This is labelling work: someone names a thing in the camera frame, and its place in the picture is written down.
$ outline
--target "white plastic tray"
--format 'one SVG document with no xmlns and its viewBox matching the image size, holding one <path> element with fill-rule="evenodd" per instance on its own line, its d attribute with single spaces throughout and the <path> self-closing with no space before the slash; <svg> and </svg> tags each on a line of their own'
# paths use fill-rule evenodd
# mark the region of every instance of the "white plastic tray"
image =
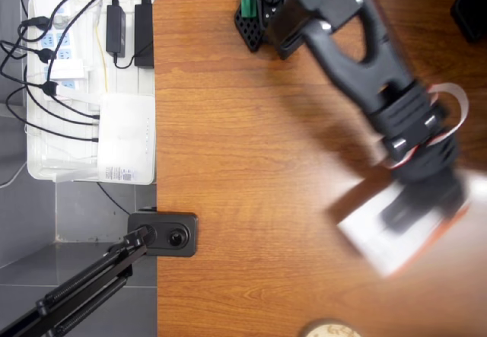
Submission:
<svg viewBox="0 0 487 337">
<path fill-rule="evenodd" d="M 39 0 L 30 0 L 29 17 L 49 16 L 53 11 L 53 6 L 56 6 L 61 0 L 49 0 L 48 4 L 45 1 L 43 0 L 42 6 L 39 6 Z M 89 1 L 69 0 L 65 4 L 65 8 L 72 15 L 80 11 Z M 141 0 L 119 0 L 126 13 L 126 57 L 119 59 L 119 65 L 128 64 L 134 54 L 134 8 L 140 2 Z M 77 81 L 76 88 L 90 94 L 140 94 L 154 97 L 153 69 L 140 69 L 133 65 L 128 69 L 119 70 L 113 65 L 113 58 L 105 52 L 106 12 L 109 3 L 111 3 L 111 0 L 103 0 L 100 22 L 98 24 L 101 50 L 98 46 L 94 28 L 99 11 L 96 2 L 93 4 L 93 8 L 84 13 L 69 30 L 73 58 L 83 59 L 85 68 L 89 70 L 88 79 Z M 40 31 L 36 28 L 30 28 L 27 32 L 29 38 L 37 37 L 39 34 Z M 29 43 L 29 46 L 36 49 L 42 47 L 41 43 Z M 107 66 L 107 92 L 105 91 L 102 54 Z M 46 65 L 35 54 L 29 53 L 27 56 L 27 80 L 38 84 L 45 82 L 45 67 Z M 47 100 L 46 95 L 40 89 L 32 87 L 31 92 L 43 106 L 60 116 L 77 121 L 91 121 L 91 119 L 73 113 L 54 101 Z M 84 113 L 99 113 L 100 108 L 92 104 L 76 100 L 65 100 L 64 102 Z M 43 128 L 62 134 L 83 138 L 98 137 L 98 126 L 80 126 L 56 119 L 42 111 L 29 97 L 27 97 L 27 119 Z M 26 133 L 27 168 L 30 175 L 38 180 L 56 181 L 57 175 L 66 175 L 76 170 L 93 170 L 97 168 L 97 143 L 58 137 L 30 126 L 26 126 Z M 151 167 L 148 170 L 154 174 L 155 163 Z M 96 176 L 77 180 L 107 181 Z"/>
</svg>

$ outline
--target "white power strip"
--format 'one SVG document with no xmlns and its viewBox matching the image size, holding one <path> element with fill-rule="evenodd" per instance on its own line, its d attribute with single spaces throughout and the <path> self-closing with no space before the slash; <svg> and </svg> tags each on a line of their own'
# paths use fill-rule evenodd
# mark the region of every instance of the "white power strip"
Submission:
<svg viewBox="0 0 487 337">
<path fill-rule="evenodd" d="M 40 15 L 50 16 L 54 7 L 61 0 L 30 0 L 29 17 Z M 64 11 L 60 14 L 72 16 L 73 13 L 80 11 L 90 0 L 69 0 L 64 6 Z M 119 0 L 120 5 L 126 13 L 126 57 L 119 59 L 119 65 L 127 65 L 134 54 L 134 10 L 135 5 L 140 4 L 141 0 Z M 128 69 L 120 71 L 113 64 L 113 58 L 105 52 L 106 20 L 107 5 L 110 0 L 103 0 L 101 9 L 100 22 L 98 25 L 98 35 L 100 37 L 101 50 L 97 42 L 95 22 L 97 21 L 98 9 L 97 3 L 93 3 L 93 8 L 88 9 L 72 26 L 68 32 L 69 44 L 66 46 L 71 49 L 71 57 L 81 59 L 83 62 L 85 79 L 67 80 L 63 76 L 59 77 L 61 82 L 74 81 L 76 91 L 79 94 L 85 94 L 86 97 L 93 95 L 142 95 L 155 97 L 154 89 L 154 70 L 142 69 L 131 66 Z M 54 47 L 58 42 L 57 30 L 47 40 L 53 40 Z M 34 38 L 40 35 L 40 31 L 34 27 L 29 28 L 27 37 Z M 42 43 L 30 43 L 30 46 L 38 49 Z M 105 80 L 105 68 L 103 59 L 106 63 L 107 79 Z M 60 75 L 56 62 L 56 75 Z M 27 80 L 33 83 L 42 84 L 46 80 L 46 65 L 33 53 L 27 55 Z M 70 83 L 63 85 L 66 88 L 72 88 Z M 35 87 L 31 88 L 33 96 L 43 106 L 53 113 L 63 116 L 67 119 L 80 122 L 90 122 L 92 119 L 85 118 L 71 110 L 60 106 L 58 103 L 48 100 L 46 95 Z M 86 103 L 80 100 L 67 99 L 65 103 L 75 109 L 89 114 L 97 114 L 100 107 L 92 103 Z M 69 122 L 64 122 L 54 118 L 42 111 L 29 97 L 27 98 L 27 119 L 43 128 L 50 129 L 65 135 L 71 135 L 81 138 L 98 138 L 98 126 L 80 126 Z M 139 164 L 133 167 L 138 168 L 138 175 L 126 176 L 122 180 L 111 180 L 97 175 L 99 172 L 99 145 L 89 141 L 76 141 L 62 138 L 49 133 L 40 131 L 32 127 L 26 127 L 27 130 L 27 168 L 32 177 L 38 180 L 92 180 L 106 181 L 131 184 L 149 184 L 154 181 L 155 173 L 155 140 L 154 147 L 149 149 L 153 153 L 149 160 L 145 162 L 145 167 L 140 168 Z"/>
</svg>

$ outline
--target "white cable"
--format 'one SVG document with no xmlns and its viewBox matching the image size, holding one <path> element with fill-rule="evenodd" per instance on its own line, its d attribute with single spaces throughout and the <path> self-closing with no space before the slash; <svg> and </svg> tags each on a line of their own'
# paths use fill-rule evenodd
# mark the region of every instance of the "white cable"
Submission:
<svg viewBox="0 0 487 337">
<path fill-rule="evenodd" d="M 445 92 L 454 96 L 458 100 L 458 103 L 460 104 L 460 121 L 449 132 L 434 138 L 428 143 L 428 145 L 436 145 L 441 141 L 444 141 L 446 138 L 450 137 L 462 126 L 462 124 L 465 122 L 466 118 L 469 115 L 469 98 L 466 95 L 465 90 L 462 89 L 459 85 L 434 84 L 429 89 L 430 94 L 438 94 L 438 92 Z"/>
<path fill-rule="evenodd" d="M 22 170 L 24 169 L 24 167 L 27 165 L 27 162 L 24 162 L 24 164 L 21 166 L 21 168 L 19 168 L 17 170 L 17 172 L 15 173 L 15 175 L 9 180 L 7 181 L 6 183 L 3 183 L 0 185 L 0 189 L 4 189 L 6 187 L 9 187 L 18 177 L 18 175 L 22 172 Z"/>
<path fill-rule="evenodd" d="M 432 95 L 431 103 L 434 103 L 438 99 L 439 92 L 445 92 L 447 94 L 450 94 L 458 100 L 458 103 L 460 104 L 460 121 L 450 131 L 434 137 L 427 144 L 428 147 L 431 145 L 437 145 L 438 143 L 453 135 L 462 126 L 462 124 L 465 122 L 466 118 L 469 115 L 469 98 L 466 95 L 465 90 L 462 89 L 459 85 L 450 83 L 434 84 L 428 90 L 428 93 Z M 406 153 L 401 161 L 395 163 L 386 163 L 386 167 L 393 170 L 394 168 L 404 165 L 412 158 L 412 156 L 414 156 L 414 153 L 416 153 L 418 148 L 419 146 L 416 145 L 413 149 L 409 150 L 408 153 Z"/>
</svg>

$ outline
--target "power strip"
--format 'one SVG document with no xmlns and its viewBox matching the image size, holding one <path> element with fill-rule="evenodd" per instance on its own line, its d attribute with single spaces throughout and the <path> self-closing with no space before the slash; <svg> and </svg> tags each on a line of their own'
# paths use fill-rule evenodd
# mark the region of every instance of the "power strip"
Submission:
<svg viewBox="0 0 487 337">
<path fill-rule="evenodd" d="M 34 6 L 34 14 L 35 16 L 50 16 L 54 10 L 54 8 L 60 3 L 62 0 L 33 0 Z M 64 25 L 69 23 L 69 19 L 75 14 L 70 9 L 70 4 L 64 4 L 62 8 L 57 11 L 56 20 L 66 21 Z M 62 32 L 64 31 L 64 27 L 56 28 L 55 25 L 49 30 L 49 32 L 45 35 L 45 37 L 39 41 L 38 46 L 39 49 L 49 48 L 54 50 L 59 41 L 61 40 Z M 62 69 L 62 60 L 68 59 L 79 59 L 81 58 L 78 54 L 78 47 L 76 45 L 76 39 L 74 39 L 74 35 L 71 35 L 68 32 L 61 44 L 61 47 L 57 54 L 57 69 Z M 44 67 L 44 78 L 47 79 L 47 69 L 48 65 Z M 70 79 L 70 80 L 56 80 L 52 78 L 53 81 L 58 81 L 60 85 L 72 88 L 75 90 L 80 90 L 81 85 L 79 80 Z M 58 97 L 60 100 L 67 100 L 64 97 Z"/>
</svg>

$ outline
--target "round object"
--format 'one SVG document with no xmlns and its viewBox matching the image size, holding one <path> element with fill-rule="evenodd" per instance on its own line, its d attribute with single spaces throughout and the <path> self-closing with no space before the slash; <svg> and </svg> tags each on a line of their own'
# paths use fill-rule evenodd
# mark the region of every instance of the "round object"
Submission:
<svg viewBox="0 0 487 337">
<path fill-rule="evenodd" d="M 182 228 L 171 229 L 167 235 L 167 242 L 172 247 L 184 247 L 188 243 L 188 232 Z"/>
<path fill-rule="evenodd" d="M 312 329 L 303 334 L 303 337 L 361 337 L 357 331 L 340 322 L 324 322 L 314 325 Z"/>
</svg>

